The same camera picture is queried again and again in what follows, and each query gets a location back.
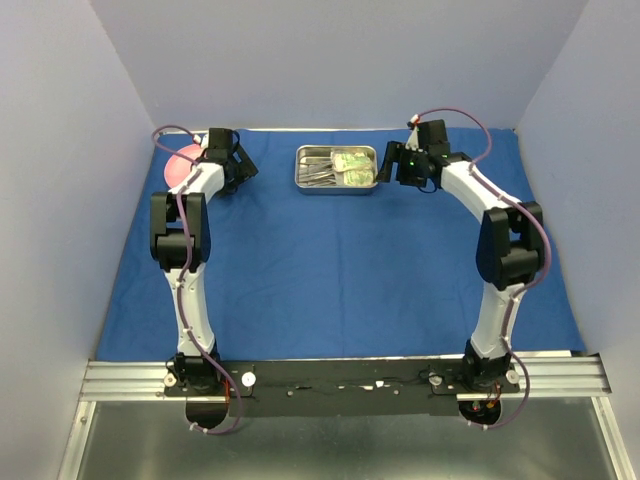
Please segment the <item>pink plastic plate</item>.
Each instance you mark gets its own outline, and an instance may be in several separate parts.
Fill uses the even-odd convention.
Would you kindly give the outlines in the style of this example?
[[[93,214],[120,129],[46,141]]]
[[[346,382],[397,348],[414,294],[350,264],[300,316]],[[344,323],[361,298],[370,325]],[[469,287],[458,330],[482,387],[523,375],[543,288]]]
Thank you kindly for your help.
[[[164,168],[164,180],[167,186],[172,189],[182,183],[191,173],[194,164],[192,160],[197,160],[203,149],[196,144],[191,144],[177,151],[167,161]]]

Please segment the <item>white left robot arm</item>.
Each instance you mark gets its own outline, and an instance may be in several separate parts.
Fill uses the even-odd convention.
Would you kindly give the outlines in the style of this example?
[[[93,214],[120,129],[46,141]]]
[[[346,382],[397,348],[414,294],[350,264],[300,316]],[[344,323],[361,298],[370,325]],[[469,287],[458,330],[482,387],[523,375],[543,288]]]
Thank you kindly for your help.
[[[234,194],[258,169],[241,146],[240,134],[211,128],[196,134],[175,125],[190,144],[174,150],[152,134],[155,146],[170,154],[164,167],[165,191],[151,196],[150,251],[163,271],[178,328],[177,353],[167,366],[168,392],[211,395],[229,385],[216,350],[205,292],[205,269],[212,251],[208,203]]]

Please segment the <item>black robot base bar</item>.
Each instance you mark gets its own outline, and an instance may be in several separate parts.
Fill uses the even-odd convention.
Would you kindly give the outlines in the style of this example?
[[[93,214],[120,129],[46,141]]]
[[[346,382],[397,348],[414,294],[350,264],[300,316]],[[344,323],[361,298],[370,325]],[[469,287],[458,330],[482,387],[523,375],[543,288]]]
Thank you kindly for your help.
[[[428,414],[498,421],[500,398],[520,390],[513,366],[466,358],[224,361],[178,354],[166,364],[167,397],[190,423],[223,430],[238,419]]]

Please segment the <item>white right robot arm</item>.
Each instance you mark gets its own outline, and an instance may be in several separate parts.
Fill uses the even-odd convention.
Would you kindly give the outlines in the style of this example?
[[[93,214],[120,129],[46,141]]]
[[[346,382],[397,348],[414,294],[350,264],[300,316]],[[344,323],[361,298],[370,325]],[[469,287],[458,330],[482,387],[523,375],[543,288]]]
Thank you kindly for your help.
[[[509,195],[480,172],[476,161],[452,151],[444,121],[424,122],[415,115],[409,129],[407,141],[388,143],[376,179],[415,188],[432,184],[455,197],[480,224],[475,262],[483,296],[459,370],[462,384],[480,392],[507,374],[520,302],[550,268],[542,209]]]

